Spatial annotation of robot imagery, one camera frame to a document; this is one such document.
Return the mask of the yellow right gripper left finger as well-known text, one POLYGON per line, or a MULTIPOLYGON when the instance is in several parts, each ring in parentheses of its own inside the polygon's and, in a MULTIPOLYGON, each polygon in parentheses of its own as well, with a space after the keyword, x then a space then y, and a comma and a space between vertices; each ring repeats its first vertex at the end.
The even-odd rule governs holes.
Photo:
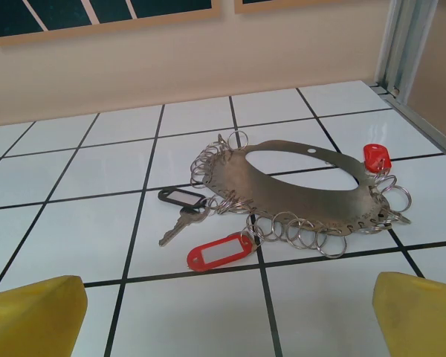
POLYGON ((0 292, 0 357, 71 357, 87 306, 73 275, 0 292))

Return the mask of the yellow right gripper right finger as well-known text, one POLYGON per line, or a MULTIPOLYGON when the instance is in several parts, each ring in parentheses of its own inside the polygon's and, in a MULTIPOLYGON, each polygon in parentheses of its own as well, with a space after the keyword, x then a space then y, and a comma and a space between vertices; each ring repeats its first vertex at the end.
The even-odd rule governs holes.
POLYGON ((381 272, 372 305, 391 357, 446 357, 446 284, 381 272))

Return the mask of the cluster of metal key rings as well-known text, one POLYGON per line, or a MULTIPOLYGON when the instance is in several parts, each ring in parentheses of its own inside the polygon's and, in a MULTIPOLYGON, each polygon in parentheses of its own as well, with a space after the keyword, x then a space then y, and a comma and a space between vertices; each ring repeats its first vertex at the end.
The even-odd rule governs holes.
POLYGON ((388 219, 390 206, 382 198, 373 177, 358 160, 321 147, 293 141, 272 140, 248 145, 241 150, 221 152, 208 164, 202 179, 208 189, 223 199, 235 190, 253 200, 250 213, 288 224, 304 218, 320 228, 338 228, 342 236, 370 226, 370 219, 388 219), (358 186, 351 190, 322 190, 280 181, 255 168, 247 156, 252 152, 289 152, 335 165, 352 176, 358 186))

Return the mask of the red plastic key tag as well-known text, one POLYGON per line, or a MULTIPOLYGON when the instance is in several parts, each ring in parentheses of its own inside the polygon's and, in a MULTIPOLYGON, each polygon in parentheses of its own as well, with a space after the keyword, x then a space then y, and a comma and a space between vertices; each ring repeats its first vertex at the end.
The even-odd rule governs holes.
POLYGON ((371 173, 380 173, 392 167, 388 149, 380 144, 367 144, 363 147, 365 168, 371 173))

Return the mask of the silver key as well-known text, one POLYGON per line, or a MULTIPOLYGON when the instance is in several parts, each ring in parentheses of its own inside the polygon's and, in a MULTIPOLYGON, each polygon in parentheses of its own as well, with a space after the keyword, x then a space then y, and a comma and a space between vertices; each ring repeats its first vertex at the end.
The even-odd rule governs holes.
POLYGON ((209 207, 199 208, 194 210, 191 208, 182 208, 179 212, 180 216, 175 223, 173 229, 167 231, 163 238, 159 240, 160 247, 167 245, 174 237, 176 237, 182 230, 191 224, 200 223, 209 215, 209 207))

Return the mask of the black key tag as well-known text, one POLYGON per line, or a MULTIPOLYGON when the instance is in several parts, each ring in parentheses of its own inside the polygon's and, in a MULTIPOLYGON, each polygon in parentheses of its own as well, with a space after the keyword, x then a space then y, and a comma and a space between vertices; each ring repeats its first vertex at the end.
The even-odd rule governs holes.
POLYGON ((165 187, 160 190, 158 198, 162 202, 192 209, 204 207, 207 200, 204 195, 175 187, 165 187))

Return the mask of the red key tag white label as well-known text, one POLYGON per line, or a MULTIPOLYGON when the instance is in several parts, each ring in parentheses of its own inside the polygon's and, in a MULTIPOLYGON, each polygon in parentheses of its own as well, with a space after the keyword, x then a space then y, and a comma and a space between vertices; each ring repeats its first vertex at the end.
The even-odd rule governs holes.
POLYGON ((192 249, 187 255, 187 266, 196 272, 206 272, 241 260, 257 249, 251 235, 231 234, 192 249))

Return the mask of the framed dark striped poster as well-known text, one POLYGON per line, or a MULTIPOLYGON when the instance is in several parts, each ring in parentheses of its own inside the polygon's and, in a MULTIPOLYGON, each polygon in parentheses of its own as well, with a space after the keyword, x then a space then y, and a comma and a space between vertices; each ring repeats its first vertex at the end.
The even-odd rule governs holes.
POLYGON ((220 0, 0 0, 0 47, 214 19, 220 0))

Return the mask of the aluminium frame rail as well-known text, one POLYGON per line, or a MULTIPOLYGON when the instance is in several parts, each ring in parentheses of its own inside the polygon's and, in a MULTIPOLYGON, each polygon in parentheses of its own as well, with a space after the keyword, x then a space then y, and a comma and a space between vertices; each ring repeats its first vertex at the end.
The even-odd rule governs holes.
POLYGON ((397 100, 383 87, 370 86, 370 88, 385 102, 396 110, 405 120, 414 126, 426 139, 434 144, 446 155, 446 135, 438 130, 434 125, 425 120, 418 113, 414 112, 410 107, 400 104, 397 100))

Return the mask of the aluminium frame post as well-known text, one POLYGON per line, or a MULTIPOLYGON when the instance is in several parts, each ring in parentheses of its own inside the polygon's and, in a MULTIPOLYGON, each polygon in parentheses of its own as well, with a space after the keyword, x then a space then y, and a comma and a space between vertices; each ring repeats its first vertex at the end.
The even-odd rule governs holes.
POLYGON ((416 77, 438 0, 390 0, 375 82, 406 103, 416 77))

